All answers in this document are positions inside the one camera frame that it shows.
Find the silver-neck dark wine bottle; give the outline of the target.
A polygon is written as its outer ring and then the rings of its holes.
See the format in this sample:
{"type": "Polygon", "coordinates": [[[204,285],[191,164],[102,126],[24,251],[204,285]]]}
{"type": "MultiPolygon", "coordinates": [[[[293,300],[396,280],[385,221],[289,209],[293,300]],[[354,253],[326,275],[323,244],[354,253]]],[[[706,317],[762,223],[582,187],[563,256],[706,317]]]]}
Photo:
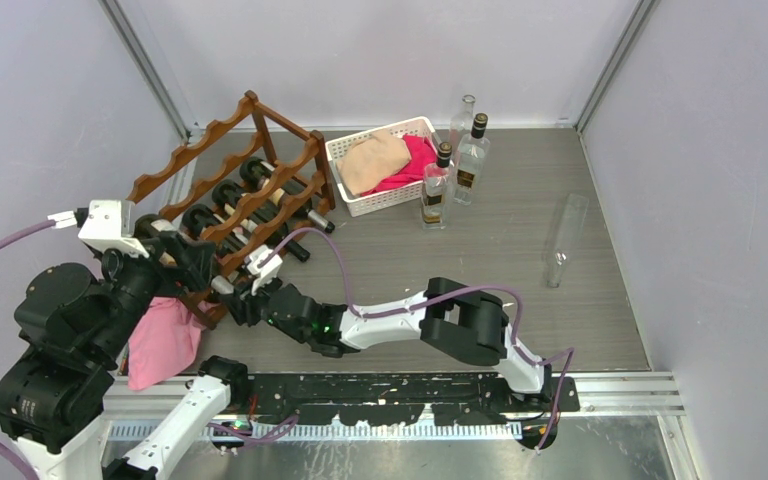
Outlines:
{"type": "MultiPolygon", "coordinates": [[[[200,236],[208,227],[219,226],[224,218],[214,213],[208,206],[198,203],[189,207],[182,215],[182,223],[193,236],[200,236]]],[[[242,250],[248,239],[240,229],[233,230],[218,245],[219,255],[228,255],[242,250]]]]}

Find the black-neck green wine bottle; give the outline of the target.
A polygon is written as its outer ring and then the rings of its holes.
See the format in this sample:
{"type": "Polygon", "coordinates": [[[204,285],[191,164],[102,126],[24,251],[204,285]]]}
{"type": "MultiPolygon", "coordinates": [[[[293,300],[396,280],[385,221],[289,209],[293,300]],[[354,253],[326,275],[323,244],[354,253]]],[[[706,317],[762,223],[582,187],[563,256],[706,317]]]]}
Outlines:
{"type": "MultiPolygon", "coordinates": [[[[211,193],[211,198],[214,203],[220,206],[228,215],[234,214],[239,201],[248,196],[249,193],[247,190],[232,180],[221,181],[214,187],[211,193]]],[[[279,209],[269,200],[266,200],[251,215],[243,219],[240,225],[244,231],[249,235],[252,235],[258,226],[273,220],[277,217],[278,213],[279,209]]],[[[286,223],[281,223],[280,226],[266,239],[266,245],[270,248],[276,247],[286,238],[286,235],[289,232],[288,225],[286,223]]],[[[307,262],[310,258],[310,252],[295,240],[290,240],[285,245],[284,249],[300,262],[307,262]]]]}

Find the clear drinking glass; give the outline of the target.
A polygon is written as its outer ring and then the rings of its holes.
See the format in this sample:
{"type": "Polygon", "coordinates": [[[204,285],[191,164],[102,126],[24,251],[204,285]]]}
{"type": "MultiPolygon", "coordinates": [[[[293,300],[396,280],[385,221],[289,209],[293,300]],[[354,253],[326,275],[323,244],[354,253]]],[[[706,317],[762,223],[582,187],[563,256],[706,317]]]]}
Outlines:
{"type": "Polygon", "coordinates": [[[578,248],[590,199],[569,193],[556,206],[544,249],[544,282],[548,288],[559,288],[567,267],[578,248]]]}

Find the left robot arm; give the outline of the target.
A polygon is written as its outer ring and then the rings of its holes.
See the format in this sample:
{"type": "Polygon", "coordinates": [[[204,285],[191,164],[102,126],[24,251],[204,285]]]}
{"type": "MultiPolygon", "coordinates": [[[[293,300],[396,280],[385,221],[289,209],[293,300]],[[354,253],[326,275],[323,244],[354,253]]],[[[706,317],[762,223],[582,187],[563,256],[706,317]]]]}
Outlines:
{"type": "Polygon", "coordinates": [[[242,363],[214,356],[138,446],[108,465],[99,436],[117,359],[157,297],[201,292],[218,279],[209,241],[166,231],[138,251],[95,249],[102,276],[63,263],[37,275],[14,317],[28,347],[0,380],[0,427],[39,479],[165,479],[207,424],[252,397],[242,363]]]}

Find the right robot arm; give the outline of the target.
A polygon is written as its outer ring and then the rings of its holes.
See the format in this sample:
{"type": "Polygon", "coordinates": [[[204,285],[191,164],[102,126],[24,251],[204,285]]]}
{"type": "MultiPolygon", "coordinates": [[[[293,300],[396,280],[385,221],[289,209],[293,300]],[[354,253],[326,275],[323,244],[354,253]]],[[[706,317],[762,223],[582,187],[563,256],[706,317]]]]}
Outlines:
{"type": "Polygon", "coordinates": [[[417,294],[369,306],[319,303],[291,284],[247,285],[219,299],[237,324],[265,322],[325,357],[418,340],[460,363],[492,368],[527,410],[554,396],[550,367],[517,338],[515,320],[489,286],[435,277],[417,294]]]}

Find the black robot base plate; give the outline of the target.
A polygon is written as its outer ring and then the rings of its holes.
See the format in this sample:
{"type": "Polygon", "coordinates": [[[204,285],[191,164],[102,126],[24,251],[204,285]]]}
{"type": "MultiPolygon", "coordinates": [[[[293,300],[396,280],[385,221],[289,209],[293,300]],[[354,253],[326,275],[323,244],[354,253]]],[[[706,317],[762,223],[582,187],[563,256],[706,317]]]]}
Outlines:
{"type": "Polygon", "coordinates": [[[546,420],[552,410],[581,408],[573,379],[550,378],[536,394],[514,392],[490,372],[256,374],[223,370],[228,412],[266,424],[409,426],[428,411],[436,426],[500,425],[546,420]]]}

